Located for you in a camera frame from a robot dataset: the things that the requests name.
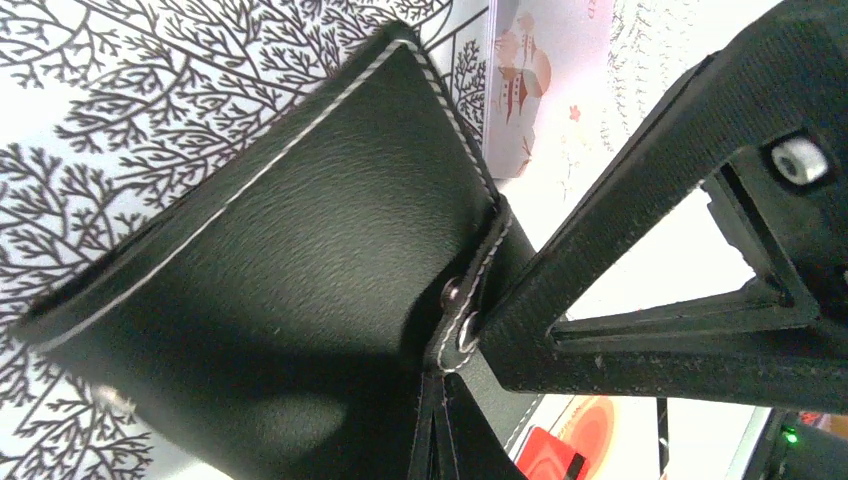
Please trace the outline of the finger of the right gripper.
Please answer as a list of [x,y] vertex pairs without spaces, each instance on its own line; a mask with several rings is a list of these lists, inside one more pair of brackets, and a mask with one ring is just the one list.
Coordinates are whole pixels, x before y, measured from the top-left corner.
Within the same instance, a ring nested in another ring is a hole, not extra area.
[[847,409],[847,5],[500,1],[509,390]]

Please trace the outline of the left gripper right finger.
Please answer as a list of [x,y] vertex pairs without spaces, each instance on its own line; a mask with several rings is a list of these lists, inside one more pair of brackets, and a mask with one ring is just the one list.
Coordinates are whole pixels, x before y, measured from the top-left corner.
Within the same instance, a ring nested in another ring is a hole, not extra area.
[[442,392],[442,478],[524,480],[461,377],[445,376]]

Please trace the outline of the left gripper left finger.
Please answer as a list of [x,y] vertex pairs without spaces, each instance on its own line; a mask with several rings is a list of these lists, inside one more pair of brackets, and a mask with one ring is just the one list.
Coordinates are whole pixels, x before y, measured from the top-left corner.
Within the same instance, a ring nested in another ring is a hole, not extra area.
[[436,419],[439,404],[440,377],[422,375],[416,423],[406,478],[439,479]]

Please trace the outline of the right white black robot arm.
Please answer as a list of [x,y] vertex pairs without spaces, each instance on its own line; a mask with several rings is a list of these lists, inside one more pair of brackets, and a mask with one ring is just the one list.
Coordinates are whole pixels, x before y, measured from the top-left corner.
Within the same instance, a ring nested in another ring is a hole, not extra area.
[[[753,269],[740,289],[565,313],[696,189]],[[847,5],[784,1],[667,91],[482,328],[512,391],[729,401],[770,413],[748,479],[843,479],[792,412],[847,410]]]

